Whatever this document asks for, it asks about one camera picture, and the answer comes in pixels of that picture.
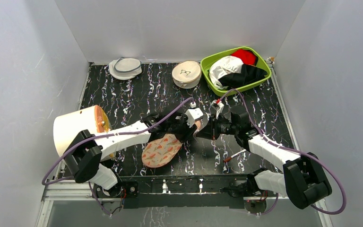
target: metal frame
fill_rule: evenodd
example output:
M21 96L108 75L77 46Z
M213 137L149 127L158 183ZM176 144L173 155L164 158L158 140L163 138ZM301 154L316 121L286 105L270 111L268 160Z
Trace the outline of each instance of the metal frame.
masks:
M281 109L287 124L287 128L289 130L290 136L292 138L293 141L293 146L298 149L298 143L294 134L294 131L292 129L291 123L290 123L290 119L288 116L288 113L286 111L286 107L285 107L285 103L283 101L282 95L280 93L279 90L279 85L277 82L277 76L275 73L275 68L273 66L273 64L271 64L270 61L266 61L267 64L269 65L269 67L271 68L272 71L272 82L274 84L275 87L275 91L277 93L277 97L279 100L279 103L281 104ZM88 80L88 76L89 76L89 72L87 74L87 78L84 84L84 88L86 87L86 82ZM77 105L77 110L80 109L81 107L81 101L82 98L84 96L84 88L83 88L83 92L81 93L78 105ZM65 168L65 164L64 162L61 162L59 164L59 167L56 170L56 177L59 177L60 173L63 173ZM258 199L257 197L243 197L244 200L255 200ZM275 197L268 197L268 199L270 200L274 200ZM53 203L54 201L94 201L95 198L92 197L92 193L89 189L89 186L87 183L75 183L74 180L65 180L56 184L51 184L45 187L44 193L43 193L43 197L42 197L42 201L41 201L41 210L38 216L38 220L36 223L36 227L46 227L48 225L48 221L49 221L49 217L52 211L52 207L53 207ZM120 198L102 198L99 199L100 201L120 201ZM320 200L319 202L316 203L316 206L327 210L326 204L325 204L325 199ZM323 214L321 212L318 212L322 226L323 227L332 227L332 222L330 220L329 215L327 214Z

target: black work surface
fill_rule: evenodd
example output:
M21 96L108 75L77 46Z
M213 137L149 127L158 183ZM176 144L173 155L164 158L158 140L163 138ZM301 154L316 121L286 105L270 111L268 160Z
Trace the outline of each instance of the black work surface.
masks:
M178 88L172 80L175 65L176 63L143 64L142 74L126 81L113 78L107 65L93 65L81 108L101 106L108 115L112 128L116 129L135 123L145 114L173 109L184 99L193 96L204 112L205 125L210 114L210 102L218 99L218 96L208 87L204 77L195 88ZM276 142L292 147L272 81L268 80L243 94L257 125ZM238 96L226 97L224 104L223 113L226 117L230 117L230 106L242 105ZM215 142L201 138L188 141L169 164L155 169L145 167L141 162L145 145L135 145L117 153L113 168L120 176L244 174L260 167L275 171L275 167L269 162L248 152L224 164L223 159L242 149L233 136L222 135Z

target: white cardboard wall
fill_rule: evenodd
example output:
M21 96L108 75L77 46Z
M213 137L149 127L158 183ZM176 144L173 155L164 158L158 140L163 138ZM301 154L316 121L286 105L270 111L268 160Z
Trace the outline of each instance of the white cardboard wall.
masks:
M87 69L53 0L0 0L0 226L35 226L53 120L75 110Z
M346 210L334 227L363 226L363 1L307 0L276 57L300 149L341 179ZM342 202L337 185L328 210Z
M201 60L238 46L275 56L305 0L56 0L89 62Z

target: white cylindrical container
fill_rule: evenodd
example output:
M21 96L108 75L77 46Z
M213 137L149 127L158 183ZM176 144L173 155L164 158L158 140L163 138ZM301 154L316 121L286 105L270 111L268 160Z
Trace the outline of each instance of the white cylindrical container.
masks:
M104 110L97 105L58 116L53 122L53 141L59 156L82 130L91 134L111 130L111 123Z
M173 82L181 88L195 87L201 79L201 67L196 61L184 61L172 70Z

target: green basket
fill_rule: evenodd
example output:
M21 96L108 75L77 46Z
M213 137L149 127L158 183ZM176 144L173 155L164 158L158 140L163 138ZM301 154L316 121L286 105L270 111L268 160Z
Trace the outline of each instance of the green basket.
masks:
M268 64L266 64L266 62L261 58L261 56L257 52L255 52L255 50L251 49L250 47L242 46L242 47L237 47L237 48L234 48L234 49L230 49L230 50L227 50L227 51L223 51L223 52L219 52L219 53L213 54L211 56L208 56L208 57L204 58L201 61L201 69L202 69L202 73L204 74L205 80L207 80L207 83L208 83L209 87L214 91L214 93L217 96L223 96L227 92L227 90L219 90L219 89L217 89L212 84L212 81L211 81L211 79L209 78L209 75L208 75L209 74L208 71L211 68L211 66L215 62L217 62L219 59L221 59L221 58L223 58L225 56L228 56L228 55L236 52L239 49L252 51L258 57L258 63L257 63L256 66L258 68L261 68L261 69L265 70L267 72L267 74L266 74L265 78L262 79L262 80L259 80L257 82L254 82L252 84L245 85L243 87L239 87L237 89L238 91L243 92L243 91L246 91L246 90L251 89L253 87L259 86L260 84L262 84L263 82L265 82L267 79L269 79L270 76L272 75L272 72L271 72ZM236 92L235 91L232 91L229 94L227 94L227 96L231 96L231 95L234 95L234 94L236 94Z

